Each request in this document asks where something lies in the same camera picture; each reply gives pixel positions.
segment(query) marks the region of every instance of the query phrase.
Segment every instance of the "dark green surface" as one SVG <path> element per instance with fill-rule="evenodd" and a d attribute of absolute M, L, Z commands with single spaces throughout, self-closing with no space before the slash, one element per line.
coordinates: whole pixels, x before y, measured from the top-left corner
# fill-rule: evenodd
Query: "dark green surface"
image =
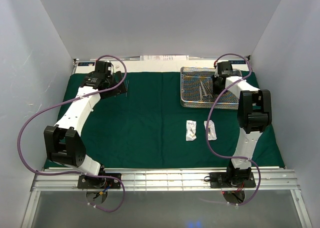
<path fill-rule="evenodd" d="M 85 74 L 70 77 L 64 100 L 74 98 Z M 228 160 L 215 157 L 205 140 L 204 121 L 209 109 L 180 105 L 180 73 L 128 73 L 127 97 L 101 100 L 87 119 L 81 138 L 87 154 L 110 168 L 226 167 Z M 247 80 L 257 87 L 254 73 Z M 59 118 L 67 111 L 63 106 Z M 186 141 L 186 121 L 197 122 L 196 139 Z M 239 137 L 237 111 L 213 111 L 217 140 L 212 148 L 231 156 Z M 260 137 L 253 160 L 259 166 L 284 166 L 272 126 Z M 47 162 L 46 167 L 55 166 Z"/>

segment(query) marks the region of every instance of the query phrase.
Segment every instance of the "gray wall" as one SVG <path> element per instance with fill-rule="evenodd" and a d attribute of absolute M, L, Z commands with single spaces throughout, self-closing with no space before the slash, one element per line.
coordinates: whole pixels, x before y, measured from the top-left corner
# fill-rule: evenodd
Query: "gray wall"
<path fill-rule="evenodd" d="M 320 0 L 282 0 L 256 46 L 259 85 L 272 94 L 282 157 L 294 168 L 313 227 L 320 227 Z"/>
<path fill-rule="evenodd" d="M 280 0 L 41 0 L 72 58 L 251 54 Z"/>
<path fill-rule="evenodd" d="M 21 163 L 17 136 L 23 122 L 62 101 L 72 59 L 40 0 L 0 0 L 0 227 L 18 228 L 34 175 Z M 43 130 L 58 110 L 42 114 L 26 129 L 23 154 L 41 169 Z"/>

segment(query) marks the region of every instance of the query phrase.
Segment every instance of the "wire basket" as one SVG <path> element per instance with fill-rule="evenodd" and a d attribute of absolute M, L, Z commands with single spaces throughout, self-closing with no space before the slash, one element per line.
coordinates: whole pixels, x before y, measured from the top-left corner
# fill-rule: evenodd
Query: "wire basket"
<path fill-rule="evenodd" d="M 210 92 L 205 89 L 208 94 L 205 96 L 203 87 L 208 88 L 210 91 L 213 90 L 212 76 L 215 74 L 215 69 L 182 67 L 180 72 L 181 105 L 183 107 L 211 108 L 218 95 L 212 96 L 210 95 Z M 240 70 L 234 69 L 233 72 L 235 75 L 242 77 Z M 227 91 L 222 95 L 215 108 L 238 109 L 238 103 L 239 100 L 237 97 L 233 93 Z"/>

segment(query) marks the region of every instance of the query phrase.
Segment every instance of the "white packet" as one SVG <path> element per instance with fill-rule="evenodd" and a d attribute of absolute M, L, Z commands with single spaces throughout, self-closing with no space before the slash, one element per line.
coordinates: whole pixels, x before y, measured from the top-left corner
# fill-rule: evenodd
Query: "white packet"
<path fill-rule="evenodd" d="M 186 141 L 193 141 L 196 137 L 196 126 L 197 122 L 195 121 L 187 121 L 186 122 Z"/>
<path fill-rule="evenodd" d="M 204 121 L 204 129 L 206 129 L 207 121 Z M 216 129 L 215 129 L 215 124 L 212 120 L 209 121 L 209 131 L 208 131 L 208 140 L 216 140 L 217 135 L 216 135 Z"/>

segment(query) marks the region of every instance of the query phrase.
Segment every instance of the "gray panel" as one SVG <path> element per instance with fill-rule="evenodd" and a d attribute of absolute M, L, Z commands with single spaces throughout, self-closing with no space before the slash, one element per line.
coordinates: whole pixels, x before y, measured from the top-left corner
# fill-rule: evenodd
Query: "gray panel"
<path fill-rule="evenodd" d="M 34 178 L 18 157 L 18 132 L 31 115 L 62 101 L 72 60 L 40 0 L 0 0 L 0 18 L 0 227 L 17 228 Z M 44 128 L 57 114 L 42 114 L 22 137 L 35 169 L 45 162 Z"/>
<path fill-rule="evenodd" d="M 110 192 L 103 206 L 115 207 L 121 195 Z M 301 227 L 290 191 L 259 191 L 239 208 L 199 198 L 223 201 L 221 192 L 128 192 L 123 206 L 106 214 L 88 206 L 84 192 L 42 192 L 33 228 Z"/>
<path fill-rule="evenodd" d="M 272 123 L 294 169 L 314 227 L 320 227 L 320 0 L 282 0 L 252 59 L 261 88 L 271 91 Z"/>
<path fill-rule="evenodd" d="M 73 58 L 251 54 L 280 0 L 41 0 Z"/>

